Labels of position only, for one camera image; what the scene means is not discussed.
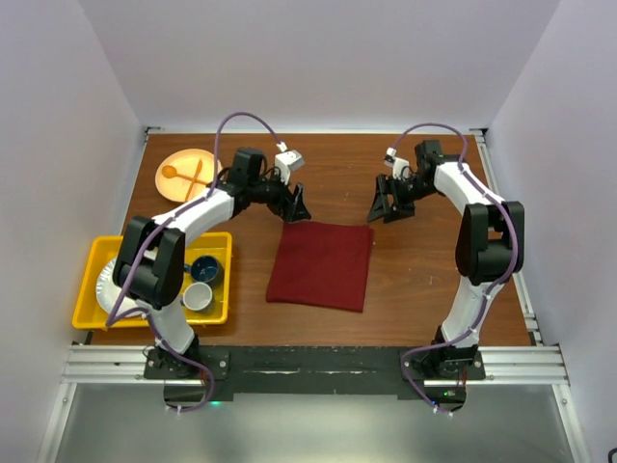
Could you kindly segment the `dark red cloth napkin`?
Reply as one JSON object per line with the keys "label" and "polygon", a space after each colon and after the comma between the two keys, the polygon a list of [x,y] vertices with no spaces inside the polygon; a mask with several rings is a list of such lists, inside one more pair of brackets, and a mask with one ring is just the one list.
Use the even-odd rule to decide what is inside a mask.
{"label": "dark red cloth napkin", "polygon": [[372,245],[369,226],[285,224],[266,301],[362,312]]}

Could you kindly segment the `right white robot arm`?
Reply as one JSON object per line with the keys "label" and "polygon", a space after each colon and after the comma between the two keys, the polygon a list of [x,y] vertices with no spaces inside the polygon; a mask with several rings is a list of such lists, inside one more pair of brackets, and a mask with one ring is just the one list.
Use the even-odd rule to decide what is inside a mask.
{"label": "right white robot arm", "polygon": [[388,175],[376,178],[370,222],[414,216],[416,202],[439,194],[461,215],[455,264],[459,286],[450,312],[432,343],[403,355],[406,371],[449,379],[472,366],[481,327],[494,298],[523,266],[524,207],[492,192],[466,160],[446,154],[437,140],[415,147],[416,164],[386,151]]}

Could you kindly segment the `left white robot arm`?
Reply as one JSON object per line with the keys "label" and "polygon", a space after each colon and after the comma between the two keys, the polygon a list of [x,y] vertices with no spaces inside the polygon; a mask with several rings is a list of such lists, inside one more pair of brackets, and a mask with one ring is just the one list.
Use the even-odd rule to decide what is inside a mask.
{"label": "left white robot arm", "polygon": [[119,288],[106,324],[125,318],[121,303],[132,303],[128,314],[144,318],[155,337],[155,350],[178,378],[205,376],[199,342],[180,303],[185,250],[198,237],[221,225],[251,204],[264,204],[285,223],[309,219],[302,184],[289,184],[305,161],[298,151],[282,149],[266,169],[264,155],[238,149],[230,167],[208,183],[195,199],[154,218],[136,216],[124,232],[112,273]]}

